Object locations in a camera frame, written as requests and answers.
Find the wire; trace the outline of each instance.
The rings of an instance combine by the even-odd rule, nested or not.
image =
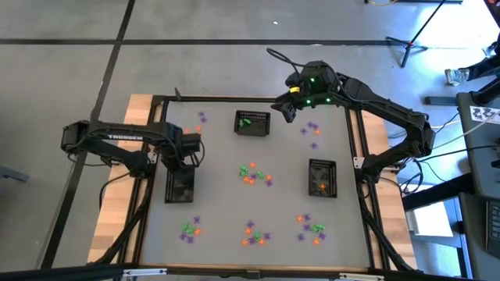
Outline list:
[[[447,141],[447,142],[445,142],[445,143],[443,143],[443,144],[438,145],[437,147],[435,147],[435,148],[433,148],[433,149],[442,148],[442,147],[444,147],[446,144],[450,144],[450,143],[452,143],[453,141],[456,141],[456,140],[458,140],[458,139],[459,139],[459,138],[461,138],[461,137],[465,137],[465,136],[466,136],[466,135],[468,135],[469,133],[472,133],[473,131],[475,131],[475,130],[479,129],[481,126],[483,126],[484,124],[486,124],[488,121],[492,120],[492,119],[493,119],[494,117],[496,117],[498,114],[500,114],[500,110],[498,110],[498,111],[497,111],[494,115],[492,115],[492,116],[488,117],[488,118],[487,118],[486,120],[484,120],[483,122],[481,122],[481,123],[477,124],[474,128],[472,128],[472,129],[470,129],[470,130],[466,131],[465,133],[461,134],[460,136],[458,136],[458,137],[456,137],[456,138],[454,138],[454,139],[451,139],[451,140],[449,140],[449,141]]]
[[[399,186],[399,183],[396,183],[394,180],[391,180],[391,179],[388,179],[388,178],[384,178],[383,176],[381,176],[381,177],[380,177],[380,179],[381,179],[381,180],[386,180],[386,181],[388,181],[388,182],[390,182],[390,183],[395,184],[397,187],[400,187],[400,186]]]
[[[440,125],[440,126],[431,126],[430,128],[431,129],[439,129],[436,133],[439,133],[441,132],[441,130],[443,130],[446,126],[450,126],[450,125],[453,125],[453,124],[456,124],[456,123],[459,123],[460,120],[456,120],[456,121],[453,121],[453,119],[456,118],[456,116],[459,114],[459,112],[457,112],[448,122],[444,123],[443,125]],[[387,136],[387,138],[390,138],[390,139],[395,139],[395,138],[399,138],[399,137],[404,137],[406,135],[406,131],[405,130],[402,130],[402,131],[399,131],[397,133],[393,133],[392,135],[389,135]]]
[[[114,182],[116,180],[119,180],[121,178],[124,178],[125,176],[128,176],[128,175],[130,175],[130,172],[125,173],[125,174],[123,174],[121,176],[117,176],[116,178],[110,179],[106,183],[104,183],[104,185],[101,187],[101,191],[99,192],[99,210],[102,207],[102,196],[104,195],[104,190],[106,189],[106,187],[108,186],[108,184],[110,184],[110,183],[112,183],[112,182]]]
[[[378,6],[378,7],[384,7],[386,5],[392,5],[392,4],[396,3],[397,1],[399,1],[399,0],[390,0],[387,3],[377,3],[377,2],[373,2],[372,0],[368,0],[368,3],[375,5],[375,6]]]
[[[71,158],[71,155],[68,155],[67,158],[68,158],[68,160],[70,160],[73,163],[77,162],[77,160]],[[87,166],[87,167],[101,167],[101,166],[107,166],[107,165],[108,164],[105,164],[105,163],[102,163],[102,164],[87,164],[87,163],[84,163],[84,166]]]
[[[452,155],[452,154],[463,152],[463,151],[473,151],[473,150],[481,149],[481,148],[498,148],[498,147],[500,147],[500,145],[483,145],[483,146],[479,146],[479,147],[475,147],[475,148],[465,148],[465,149],[460,149],[458,151],[452,151],[452,152],[443,153],[443,154],[440,154],[440,155],[430,156],[430,157],[424,158],[422,160],[419,160],[418,162],[427,161],[429,159],[436,158],[436,157],[441,157],[441,156],[446,156],[446,155]]]

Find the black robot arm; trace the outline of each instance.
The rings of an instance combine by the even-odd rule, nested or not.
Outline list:
[[[146,141],[155,148],[165,167],[172,171],[198,167],[202,160],[198,160],[195,154],[200,151],[202,144],[200,135],[184,134],[180,127],[168,122],[139,126],[79,121],[64,127],[61,149],[70,155],[87,151],[101,156],[106,163],[123,163],[132,177],[150,177],[154,166],[146,152],[128,151],[105,140]],[[190,165],[184,163],[184,158],[188,156],[191,159]]]
[[[303,67],[302,71],[292,73],[285,81],[289,91],[271,105],[271,108],[283,113],[288,123],[293,122],[297,110],[305,107],[337,105],[371,112],[406,130],[407,136],[402,143],[379,155],[365,155],[362,168],[357,169],[357,176],[376,183],[382,169],[388,165],[404,158],[423,157],[431,153],[435,132],[430,128],[427,115],[382,98],[365,83],[336,73],[325,62],[308,62],[298,66]]]

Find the metal bracket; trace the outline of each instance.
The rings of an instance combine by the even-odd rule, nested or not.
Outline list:
[[[365,161],[364,157],[353,157],[352,161],[354,162],[354,168],[361,169],[363,167],[363,162]]]
[[[259,270],[247,270],[247,279],[257,280],[261,279]]]
[[[366,274],[341,273],[339,279],[349,279],[355,281],[384,281],[383,276],[369,276]]]
[[[125,269],[123,277],[166,275],[166,269]]]

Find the gray floor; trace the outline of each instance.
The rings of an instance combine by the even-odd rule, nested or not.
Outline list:
[[[0,38],[115,38],[126,6],[126,0],[5,0],[0,3]],[[307,4],[299,0],[143,0],[136,3],[126,38],[410,39],[434,7],[421,3],[376,7],[362,0]],[[465,0],[462,5],[445,5],[436,15],[419,40],[433,48],[414,52],[405,69],[398,67],[400,47],[274,47],[297,62],[329,62],[379,95],[430,113],[436,126],[456,109],[423,105],[423,97],[453,96],[490,81],[484,78],[448,87],[443,69],[479,61],[484,57],[481,48],[497,34],[482,0]],[[89,116],[111,49],[0,45],[0,164],[30,175],[26,184],[0,180],[0,271],[36,267],[71,169],[59,149],[62,128]],[[291,71],[267,55],[265,46],[124,46],[101,120],[121,122],[130,94],[172,94],[174,87],[183,94],[275,96],[286,91],[283,81]],[[387,130],[398,132],[391,124]],[[439,133],[436,144],[459,134],[459,125],[450,126]],[[460,140],[434,153],[462,146]],[[442,158],[447,165],[430,163],[447,179],[467,170],[464,158]],[[85,263],[98,215],[98,189],[108,171],[84,170],[56,266]],[[401,178],[413,173],[410,166]],[[425,181],[439,183],[430,171],[424,174]]]

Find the wooden platform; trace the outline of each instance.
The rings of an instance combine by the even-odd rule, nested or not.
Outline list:
[[[150,94],[132,94],[123,123],[145,125],[148,120],[151,100],[152,95]],[[387,150],[388,139],[384,121],[368,112],[363,112],[362,115],[370,153],[379,154]],[[355,122],[354,112],[352,112],[352,122],[357,155],[362,156],[363,153],[361,151],[361,144],[359,143],[359,132],[357,130],[357,123]],[[119,146],[129,151],[136,151],[141,149],[141,142],[120,141]],[[115,166],[112,168],[109,178],[112,179],[126,172],[127,170],[125,167],[121,165]],[[384,172],[382,176],[396,181],[396,177],[392,173]],[[134,179],[126,177],[108,185],[95,228],[94,239],[87,259],[88,261],[95,261],[100,258],[123,229],[133,183]],[[377,194],[384,232],[387,238],[392,242],[395,249],[405,261],[416,269],[416,260],[398,187],[393,183],[381,180],[377,184]],[[367,199],[366,202],[369,208],[371,208],[370,200]],[[126,261],[131,261],[131,253],[134,249],[134,243],[132,243],[135,240],[134,235],[135,234],[132,233],[129,241]],[[371,240],[375,265],[377,268],[381,269],[382,266],[377,238],[372,233]]]

